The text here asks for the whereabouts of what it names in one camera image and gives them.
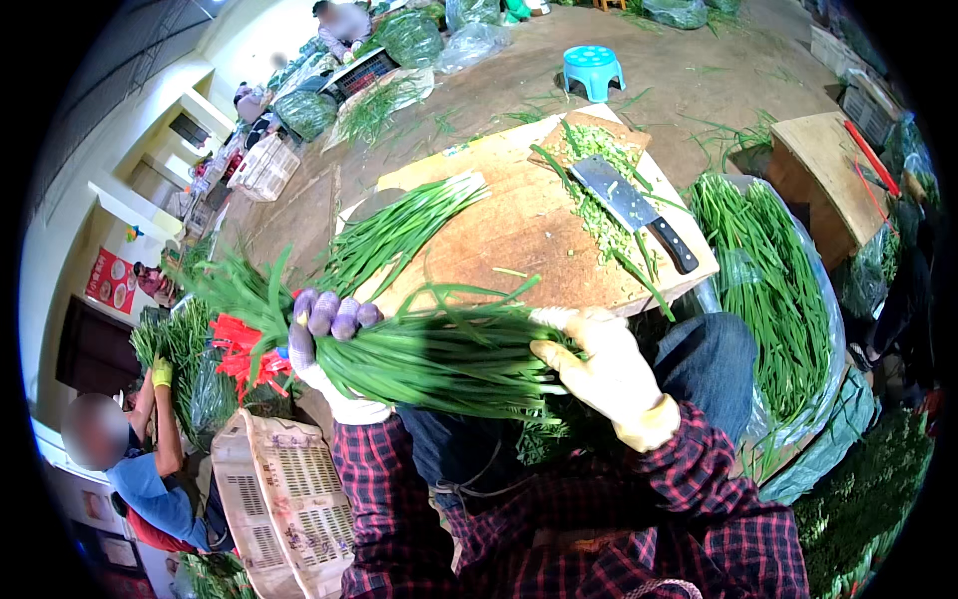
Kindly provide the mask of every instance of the red plaid shirt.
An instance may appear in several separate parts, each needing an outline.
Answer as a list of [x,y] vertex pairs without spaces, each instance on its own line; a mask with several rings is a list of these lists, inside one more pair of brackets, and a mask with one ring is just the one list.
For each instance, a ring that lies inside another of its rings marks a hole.
[[[455,573],[401,420],[337,423],[333,457],[355,518],[343,596],[684,599],[691,583],[706,598],[807,597],[791,510],[760,502],[749,478],[729,480],[728,438],[679,405],[678,432],[655,451],[629,449],[619,465],[571,457],[477,516],[448,513],[463,543]],[[595,532],[534,542],[547,530]]]

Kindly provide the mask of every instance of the gloved hand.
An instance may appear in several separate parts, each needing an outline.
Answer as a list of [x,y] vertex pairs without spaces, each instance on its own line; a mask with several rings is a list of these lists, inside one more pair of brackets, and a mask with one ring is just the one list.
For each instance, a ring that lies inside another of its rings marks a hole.
[[152,380],[154,389],[160,385],[172,387],[173,367],[164,357],[156,357],[153,359]]
[[303,289],[293,304],[293,322],[289,325],[289,363],[297,376],[318,390],[330,403],[332,417],[343,425],[374,425],[392,413],[392,408],[379,402],[344,397],[316,363],[314,336],[332,332],[340,341],[349,341],[357,325],[370,327],[382,319],[374,304],[359,305],[352,297],[339,301],[332,291],[320,293]]
[[612,421],[623,443],[648,451],[672,438],[680,423],[678,405],[659,390],[624,318],[602,308],[543,308],[530,318],[563,331],[589,356],[582,361],[553,341],[529,346],[573,395]]

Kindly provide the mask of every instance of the blue plastic stool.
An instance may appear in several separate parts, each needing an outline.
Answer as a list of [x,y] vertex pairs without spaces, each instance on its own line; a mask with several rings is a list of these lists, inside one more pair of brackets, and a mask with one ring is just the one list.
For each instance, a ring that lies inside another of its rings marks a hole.
[[605,46],[576,46],[562,54],[562,78],[565,91],[569,80],[585,85],[585,94],[590,102],[608,102],[608,85],[613,77],[619,78],[619,87],[626,89],[622,78],[622,65],[615,53]]

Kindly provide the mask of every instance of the dirt floor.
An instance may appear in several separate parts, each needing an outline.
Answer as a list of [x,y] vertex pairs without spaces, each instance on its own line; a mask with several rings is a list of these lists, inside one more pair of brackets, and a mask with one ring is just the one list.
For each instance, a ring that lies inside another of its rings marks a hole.
[[325,134],[299,148],[302,165],[275,203],[234,195],[222,241],[247,240],[255,263],[275,260],[293,242],[290,263],[312,271],[336,211],[368,196],[381,175],[475,135],[521,125],[504,113],[587,105],[580,86],[566,99],[557,85],[562,52],[571,46],[601,44],[616,53],[627,88],[610,89],[609,106],[626,123],[647,126],[649,151],[676,188],[708,165],[689,136],[709,126],[681,115],[742,128],[758,121],[757,109],[778,120],[837,109],[838,79],[812,57],[811,18],[795,0],[743,2],[737,24],[717,24],[718,37],[704,27],[684,32],[636,24],[618,11],[551,6],[551,14],[511,28],[513,45],[498,56],[452,76],[437,74],[432,95],[397,112],[375,148],[343,143],[323,153]]

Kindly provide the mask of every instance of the red poster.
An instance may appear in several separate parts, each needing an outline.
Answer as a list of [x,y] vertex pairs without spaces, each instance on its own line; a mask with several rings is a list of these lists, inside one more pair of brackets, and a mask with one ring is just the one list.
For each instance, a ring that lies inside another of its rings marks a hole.
[[90,271],[86,294],[125,314],[133,308],[136,276],[133,265],[100,248],[100,255]]

